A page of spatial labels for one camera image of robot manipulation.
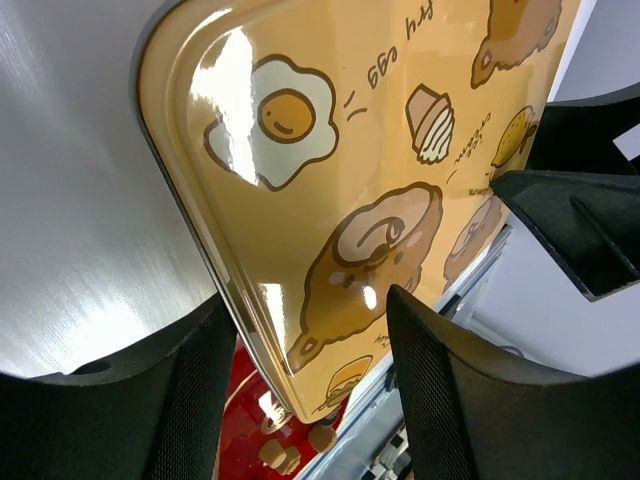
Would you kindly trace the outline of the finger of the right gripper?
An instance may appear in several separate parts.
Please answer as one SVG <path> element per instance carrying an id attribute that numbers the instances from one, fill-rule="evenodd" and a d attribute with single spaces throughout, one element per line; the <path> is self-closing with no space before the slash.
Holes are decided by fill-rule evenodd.
<path id="1" fill-rule="evenodd" d="M 491 182 L 591 302 L 639 281 L 639 160 L 614 143 L 638 123 L 636 84 L 554 102 L 543 112 L 525 169 Z"/>

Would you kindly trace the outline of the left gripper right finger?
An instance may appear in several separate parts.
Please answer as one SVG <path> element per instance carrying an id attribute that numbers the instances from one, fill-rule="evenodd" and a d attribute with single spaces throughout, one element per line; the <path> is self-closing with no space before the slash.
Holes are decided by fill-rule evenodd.
<path id="1" fill-rule="evenodd" d="M 399 286 L 387 323 L 418 479 L 635 479 L 639 368 L 582 377 L 519 357 Z"/>

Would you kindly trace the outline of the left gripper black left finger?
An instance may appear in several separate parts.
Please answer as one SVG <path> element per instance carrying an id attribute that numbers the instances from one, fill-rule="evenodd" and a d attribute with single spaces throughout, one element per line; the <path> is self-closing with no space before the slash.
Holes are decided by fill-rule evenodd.
<path id="1" fill-rule="evenodd" d="M 2 375 L 2 478 L 212 478 L 235 344 L 214 295 L 71 374 Z"/>

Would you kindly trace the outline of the silver tin lid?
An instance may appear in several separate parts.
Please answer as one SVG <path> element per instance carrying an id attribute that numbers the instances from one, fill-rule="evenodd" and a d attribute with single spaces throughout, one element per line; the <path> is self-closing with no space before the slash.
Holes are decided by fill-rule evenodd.
<path id="1" fill-rule="evenodd" d="M 575 1 L 183 1 L 138 101 L 246 348 L 313 423 L 504 224 Z"/>

